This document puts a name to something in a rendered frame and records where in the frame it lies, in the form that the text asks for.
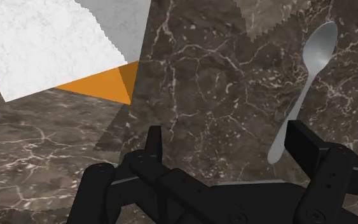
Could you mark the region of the grey spoon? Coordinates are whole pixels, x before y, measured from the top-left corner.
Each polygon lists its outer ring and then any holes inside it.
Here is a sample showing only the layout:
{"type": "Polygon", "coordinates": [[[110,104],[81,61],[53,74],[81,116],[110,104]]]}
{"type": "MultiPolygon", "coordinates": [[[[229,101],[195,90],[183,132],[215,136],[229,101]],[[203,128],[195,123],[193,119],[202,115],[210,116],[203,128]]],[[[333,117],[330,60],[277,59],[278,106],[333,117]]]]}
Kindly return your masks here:
{"type": "Polygon", "coordinates": [[[305,96],[316,76],[327,66],[333,57],[333,52],[338,39],[338,26],[335,22],[325,22],[320,25],[307,39],[303,51],[303,63],[308,71],[307,80],[298,99],[290,113],[281,125],[268,152],[267,161],[269,164],[277,163],[284,152],[284,140],[289,120],[297,119],[305,96]]]}

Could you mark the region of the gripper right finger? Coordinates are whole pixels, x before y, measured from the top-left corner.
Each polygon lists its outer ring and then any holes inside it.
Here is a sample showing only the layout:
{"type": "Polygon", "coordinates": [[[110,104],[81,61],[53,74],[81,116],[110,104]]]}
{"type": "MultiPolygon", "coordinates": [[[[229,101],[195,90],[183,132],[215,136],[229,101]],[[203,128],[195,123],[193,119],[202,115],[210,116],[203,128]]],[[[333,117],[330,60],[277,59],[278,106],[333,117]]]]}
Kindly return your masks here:
{"type": "Polygon", "coordinates": [[[284,146],[310,178],[293,224],[358,224],[358,215],[342,208],[347,194],[358,195],[358,154],[299,120],[288,121],[284,146]]]}

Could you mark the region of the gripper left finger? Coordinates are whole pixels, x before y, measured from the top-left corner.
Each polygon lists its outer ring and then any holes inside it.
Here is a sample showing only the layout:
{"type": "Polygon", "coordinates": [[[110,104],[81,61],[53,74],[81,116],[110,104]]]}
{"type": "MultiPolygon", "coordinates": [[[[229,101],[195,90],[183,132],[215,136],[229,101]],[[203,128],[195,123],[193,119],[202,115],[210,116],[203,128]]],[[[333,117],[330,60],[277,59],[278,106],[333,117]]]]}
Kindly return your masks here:
{"type": "Polygon", "coordinates": [[[181,169],[162,164],[162,130],[151,126],[142,150],[115,167],[88,166],[67,224],[116,224],[125,205],[137,204],[156,224],[247,224],[238,205],[181,169]]]}

